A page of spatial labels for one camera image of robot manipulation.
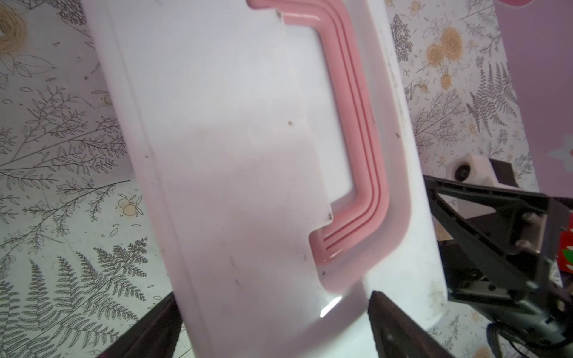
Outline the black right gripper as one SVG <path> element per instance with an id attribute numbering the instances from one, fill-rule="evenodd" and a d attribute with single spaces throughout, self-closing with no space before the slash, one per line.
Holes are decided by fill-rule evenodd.
<path id="1" fill-rule="evenodd" d="M 570 198 L 426 176 L 434 219 L 451 235 L 440 255 L 449 299 L 489 319 L 499 337 L 526 347 L 572 346 L 572 295 L 550 279 Z"/>

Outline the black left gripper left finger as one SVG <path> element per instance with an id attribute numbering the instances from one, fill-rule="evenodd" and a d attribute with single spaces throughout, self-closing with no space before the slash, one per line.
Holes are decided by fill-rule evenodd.
<path id="1" fill-rule="evenodd" d="M 99 358 L 171 358 L 183 319 L 173 292 L 127 330 Z"/>

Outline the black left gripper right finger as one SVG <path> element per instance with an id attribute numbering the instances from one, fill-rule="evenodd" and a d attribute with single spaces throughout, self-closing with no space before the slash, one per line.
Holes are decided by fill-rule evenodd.
<path id="1" fill-rule="evenodd" d="M 367 313 L 379 357 L 453 357 L 383 292 L 372 292 Z"/>

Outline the white lid blue tool box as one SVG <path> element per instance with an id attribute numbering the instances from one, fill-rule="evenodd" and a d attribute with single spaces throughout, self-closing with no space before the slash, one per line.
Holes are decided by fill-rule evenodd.
<path id="1" fill-rule="evenodd" d="M 85 1 L 197 357 L 375 357 L 447 289 L 382 1 Z"/>

